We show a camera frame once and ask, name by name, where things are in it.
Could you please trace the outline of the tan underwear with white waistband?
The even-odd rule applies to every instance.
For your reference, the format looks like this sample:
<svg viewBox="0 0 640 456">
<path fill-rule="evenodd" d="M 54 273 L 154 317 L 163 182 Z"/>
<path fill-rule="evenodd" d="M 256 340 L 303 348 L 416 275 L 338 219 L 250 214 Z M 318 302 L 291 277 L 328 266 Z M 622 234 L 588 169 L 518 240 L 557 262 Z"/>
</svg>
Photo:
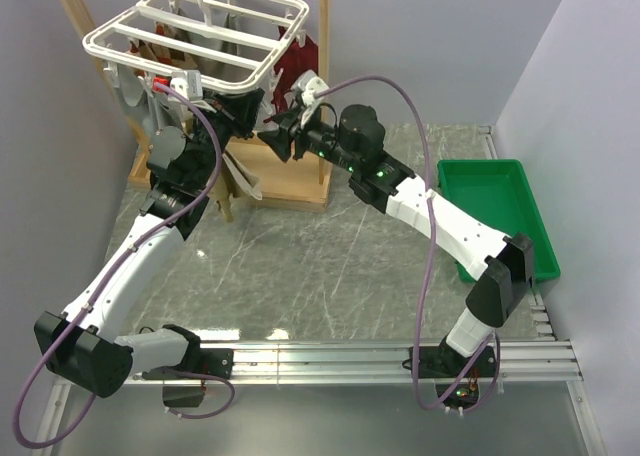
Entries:
<svg viewBox="0 0 640 456">
<path fill-rule="evenodd" d="M 261 201 L 263 194 L 260 179 L 240 162 L 231 152 L 222 155 L 222 169 L 213 189 L 211 199 L 226 222 L 233 221 L 231 199 L 248 197 Z"/>
</svg>

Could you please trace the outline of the white plastic clip hanger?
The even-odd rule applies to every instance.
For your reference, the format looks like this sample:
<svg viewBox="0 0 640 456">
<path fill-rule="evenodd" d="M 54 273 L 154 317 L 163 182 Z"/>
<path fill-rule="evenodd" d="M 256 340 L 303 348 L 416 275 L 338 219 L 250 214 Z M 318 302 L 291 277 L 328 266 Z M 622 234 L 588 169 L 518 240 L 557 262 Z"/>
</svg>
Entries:
<svg viewBox="0 0 640 456">
<path fill-rule="evenodd" d="M 282 74 L 276 65 L 304 37 L 309 12 L 303 0 L 138 0 L 82 43 L 114 85 L 122 67 L 171 77 L 185 62 L 207 90 L 271 91 Z"/>
</svg>

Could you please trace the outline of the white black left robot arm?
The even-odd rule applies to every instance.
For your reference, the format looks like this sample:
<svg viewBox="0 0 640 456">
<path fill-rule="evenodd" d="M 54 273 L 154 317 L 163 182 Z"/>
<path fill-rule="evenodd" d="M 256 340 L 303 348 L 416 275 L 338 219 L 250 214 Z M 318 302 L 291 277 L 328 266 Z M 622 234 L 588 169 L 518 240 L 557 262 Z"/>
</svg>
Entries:
<svg viewBox="0 0 640 456">
<path fill-rule="evenodd" d="M 61 313 L 43 313 L 34 332 L 40 366 L 106 398 L 131 375 L 168 368 L 189 378 L 203 367 L 201 340 L 174 324 L 145 334 L 120 335 L 135 301 L 168 256 L 199 223 L 208 191 L 234 137 L 249 138 L 264 92 L 206 92 L 190 130 L 166 111 L 150 137 L 150 190 L 129 234 L 89 287 Z"/>
</svg>

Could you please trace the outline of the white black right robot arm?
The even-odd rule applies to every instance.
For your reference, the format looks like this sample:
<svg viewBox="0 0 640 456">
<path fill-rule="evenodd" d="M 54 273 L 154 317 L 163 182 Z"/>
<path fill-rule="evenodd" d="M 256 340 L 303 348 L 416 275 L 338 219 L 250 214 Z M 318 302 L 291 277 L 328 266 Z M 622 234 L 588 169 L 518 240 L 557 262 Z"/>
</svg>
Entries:
<svg viewBox="0 0 640 456">
<path fill-rule="evenodd" d="M 282 161 L 312 153 L 348 171 L 349 187 L 362 202 L 422 233 L 474 279 L 465 309 L 440 345 L 442 367 L 455 376 L 465 374 L 481 344 L 504 325 L 532 286 L 532 240 L 487 226 L 428 188 L 385 150 L 385 128 L 369 106 L 348 106 L 334 124 L 307 117 L 302 108 L 272 121 L 275 129 L 258 137 Z"/>
</svg>

